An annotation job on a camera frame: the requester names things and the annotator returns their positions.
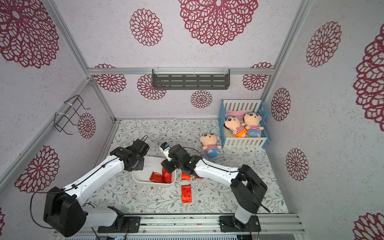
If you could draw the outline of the plush doll on table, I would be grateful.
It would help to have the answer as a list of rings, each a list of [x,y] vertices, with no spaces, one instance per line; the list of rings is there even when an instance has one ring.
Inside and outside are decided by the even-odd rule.
[[[206,153],[206,157],[213,159],[219,156],[222,146],[218,145],[220,138],[214,134],[204,134],[200,137],[200,142],[203,145],[202,149]]]

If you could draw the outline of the pink blanket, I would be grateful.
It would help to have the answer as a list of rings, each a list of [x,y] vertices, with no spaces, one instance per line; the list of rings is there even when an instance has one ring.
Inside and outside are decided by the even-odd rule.
[[[240,111],[228,110],[226,113],[226,118],[231,117],[231,116],[235,116],[239,120],[243,120],[244,116],[248,113],[251,113],[251,112],[252,112],[251,110],[240,110]]]

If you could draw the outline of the grey wall shelf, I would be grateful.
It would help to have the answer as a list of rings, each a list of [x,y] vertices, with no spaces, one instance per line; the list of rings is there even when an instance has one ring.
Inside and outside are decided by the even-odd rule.
[[[155,90],[227,90],[230,86],[230,70],[152,70],[152,84]]]

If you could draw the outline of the red tea bag one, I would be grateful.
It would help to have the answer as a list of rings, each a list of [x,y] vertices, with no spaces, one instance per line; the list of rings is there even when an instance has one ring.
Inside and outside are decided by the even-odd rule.
[[[190,181],[191,180],[191,176],[186,174],[185,172],[182,172],[181,179],[182,179],[182,181]]]

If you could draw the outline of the blue white toy crib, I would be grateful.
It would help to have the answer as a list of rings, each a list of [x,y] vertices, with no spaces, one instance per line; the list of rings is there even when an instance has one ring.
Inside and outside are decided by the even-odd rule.
[[[260,137],[236,137],[232,131],[225,128],[225,117],[232,111],[255,111],[261,115],[262,120],[260,126],[265,126],[265,118],[269,117],[269,111],[266,108],[265,103],[262,100],[222,100],[220,113],[219,113],[219,130],[220,138],[223,148],[229,147],[251,147],[251,148],[265,148],[269,143],[269,137],[266,130],[261,130]]]

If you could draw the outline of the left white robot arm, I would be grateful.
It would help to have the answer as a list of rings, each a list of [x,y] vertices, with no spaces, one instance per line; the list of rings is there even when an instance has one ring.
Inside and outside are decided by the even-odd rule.
[[[137,139],[131,146],[118,147],[84,176],[63,188],[54,187],[46,194],[43,220],[64,237],[82,229],[105,227],[122,231],[124,213],[115,207],[85,208],[90,196],[116,174],[142,170],[144,157],[150,149]]]

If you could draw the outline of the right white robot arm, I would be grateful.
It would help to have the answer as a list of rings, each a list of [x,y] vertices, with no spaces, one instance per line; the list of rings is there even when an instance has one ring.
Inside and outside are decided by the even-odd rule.
[[[161,144],[160,150],[166,157],[162,166],[168,173],[179,169],[189,176],[207,178],[231,188],[239,205],[233,217],[233,226],[247,226],[259,207],[270,212],[262,204],[268,187],[248,165],[239,168],[222,166],[208,161],[201,155],[190,156],[182,146],[171,147],[166,142]]]

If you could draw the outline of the plush doll blue pants crib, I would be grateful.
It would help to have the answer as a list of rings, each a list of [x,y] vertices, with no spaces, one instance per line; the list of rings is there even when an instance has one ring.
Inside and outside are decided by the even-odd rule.
[[[262,116],[258,113],[251,112],[244,115],[245,128],[249,137],[259,138],[262,136],[262,130],[264,127],[260,125],[261,121]]]

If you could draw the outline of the red tea bag six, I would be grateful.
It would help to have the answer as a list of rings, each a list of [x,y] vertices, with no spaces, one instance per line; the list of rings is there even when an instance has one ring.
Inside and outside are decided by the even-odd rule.
[[[168,173],[167,170],[162,168],[163,181],[166,184],[170,184],[172,182],[172,174]]]

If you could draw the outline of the red tea bag five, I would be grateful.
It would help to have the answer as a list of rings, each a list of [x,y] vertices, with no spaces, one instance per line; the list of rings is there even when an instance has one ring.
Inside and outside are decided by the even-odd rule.
[[[182,185],[182,203],[192,202],[192,187],[191,185]]]

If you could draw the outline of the red tea bag four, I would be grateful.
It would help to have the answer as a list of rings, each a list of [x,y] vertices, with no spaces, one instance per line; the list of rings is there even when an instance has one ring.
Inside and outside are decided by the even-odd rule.
[[[150,177],[150,181],[153,183],[162,184],[162,183],[164,183],[164,177],[159,173],[152,172],[151,177]]]

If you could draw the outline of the metal base rail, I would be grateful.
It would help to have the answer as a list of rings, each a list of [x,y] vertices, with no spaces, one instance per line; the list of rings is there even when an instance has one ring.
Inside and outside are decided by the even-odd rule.
[[[234,226],[233,214],[125,215],[118,227],[82,229],[72,240],[307,240],[297,214],[258,214]]]

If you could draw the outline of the plush doll orange pants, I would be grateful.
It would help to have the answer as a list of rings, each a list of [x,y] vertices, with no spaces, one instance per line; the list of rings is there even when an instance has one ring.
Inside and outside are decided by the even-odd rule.
[[[224,126],[231,130],[233,135],[237,138],[245,138],[247,135],[245,124],[242,123],[236,116],[229,116],[225,118]]]

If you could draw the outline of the white plastic storage box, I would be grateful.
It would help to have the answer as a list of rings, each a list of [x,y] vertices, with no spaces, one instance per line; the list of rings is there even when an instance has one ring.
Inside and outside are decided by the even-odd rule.
[[[161,165],[161,162],[164,160],[164,158],[158,158],[158,157],[144,157],[144,167],[143,170],[139,171],[132,171],[132,178],[133,180],[139,184],[144,186],[161,186],[161,187],[168,187],[173,185],[176,182],[177,179],[177,171],[174,171],[172,173],[172,181],[170,183],[155,183],[150,181],[150,177],[152,173],[162,173],[163,166]]]

